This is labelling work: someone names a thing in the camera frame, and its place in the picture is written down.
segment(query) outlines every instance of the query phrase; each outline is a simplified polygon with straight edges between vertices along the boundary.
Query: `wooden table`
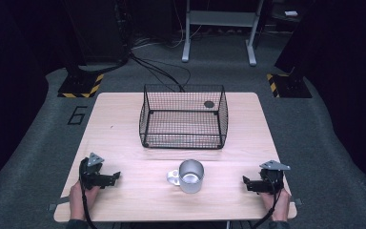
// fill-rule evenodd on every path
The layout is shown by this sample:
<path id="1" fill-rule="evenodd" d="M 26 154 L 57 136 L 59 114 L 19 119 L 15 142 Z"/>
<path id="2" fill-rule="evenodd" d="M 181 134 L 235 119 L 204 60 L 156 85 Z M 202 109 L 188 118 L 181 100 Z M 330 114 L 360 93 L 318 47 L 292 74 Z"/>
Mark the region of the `wooden table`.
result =
<path id="1" fill-rule="evenodd" d="M 102 175 L 121 171 L 121 177 L 114 187 L 100 191 L 91 209 L 93 221 L 261 219 L 266 214 L 261 197 L 246 190 L 242 176 L 260 180 L 259 165 L 279 161 L 278 155 L 257 95 L 226 96 L 229 127 L 223 149 L 168 150 L 141 145 L 138 124 L 143 94 L 100 94 L 61 197 L 78 180 L 80 161 L 94 152 L 105 159 Z M 196 194 L 185 194 L 166 180 L 166 174 L 187 158 L 201 161 L 205 168 L 202 189 Z M 295 215 L 291 203 L 289 218 Z M 69 204 L 58 205 L 54 219 L 69 218 Z"/>

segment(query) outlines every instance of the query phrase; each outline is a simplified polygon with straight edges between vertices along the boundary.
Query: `silver cup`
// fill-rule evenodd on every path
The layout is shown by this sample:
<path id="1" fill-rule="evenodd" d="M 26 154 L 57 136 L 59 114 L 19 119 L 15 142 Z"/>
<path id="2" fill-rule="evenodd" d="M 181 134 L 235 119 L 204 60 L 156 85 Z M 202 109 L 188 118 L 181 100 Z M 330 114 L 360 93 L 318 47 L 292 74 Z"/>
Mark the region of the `silver cup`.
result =
<path id="1" fill-rule="evenodd" d="M 169 183 L 179 185 L 180 189 L 188 194 L 200 191 L 203 177 L 204 167 L 194 159 L 183 161 L 178 170 L 172 170 L 167 174 Z"/>

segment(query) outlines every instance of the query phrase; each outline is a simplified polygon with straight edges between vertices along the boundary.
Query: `dark background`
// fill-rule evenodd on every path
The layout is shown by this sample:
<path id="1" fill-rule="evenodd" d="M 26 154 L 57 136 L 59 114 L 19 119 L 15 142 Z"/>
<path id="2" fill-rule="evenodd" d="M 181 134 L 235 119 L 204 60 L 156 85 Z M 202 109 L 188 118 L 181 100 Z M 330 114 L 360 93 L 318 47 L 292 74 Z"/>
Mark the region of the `dark background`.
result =
<path id="1" fill-rule="evenodd" d="M 163 12 L 153 17 L 167 21 L 173 15 L 173 3 L 165 2 L 169 4 L 162 5 Z M 315 16 L 298 27 L 281 56 L 285 61 L 277 61 L 277 66 L 288 70 L 308 54 L 305 76 L 325 101 L 338 138 L 366 174 L 366 1 L 316 2 Z M 180 13 L 184 4 L 176 0 Z M 240 4 L 243 1 L 216 1 L 213 8 L 243 9 Z M 59 0 L 0 0 L 0 169 L 45 101 L 45 75 L 64 68 L 64 58 L 86 64 L 71 19 Z M 179 30 L 175 18 L 169 20 L 172 28 L 166 28 L 166 34 Z M 316 37 L 313 51 L 305 53 L 304 47 Z"/>

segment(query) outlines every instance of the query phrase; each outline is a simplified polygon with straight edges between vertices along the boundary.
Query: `black wire basket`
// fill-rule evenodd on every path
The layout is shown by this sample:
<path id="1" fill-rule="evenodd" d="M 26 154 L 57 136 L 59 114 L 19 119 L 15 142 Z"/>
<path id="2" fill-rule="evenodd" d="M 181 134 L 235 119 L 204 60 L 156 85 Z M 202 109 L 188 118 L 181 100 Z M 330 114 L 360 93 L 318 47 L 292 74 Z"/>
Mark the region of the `black wire basket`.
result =
<path id="1" fill-rule="evenodd" d="M 222 85 L 145 85 L 139 120 L 144 147 L 222 149 L 227 132 Z"/>

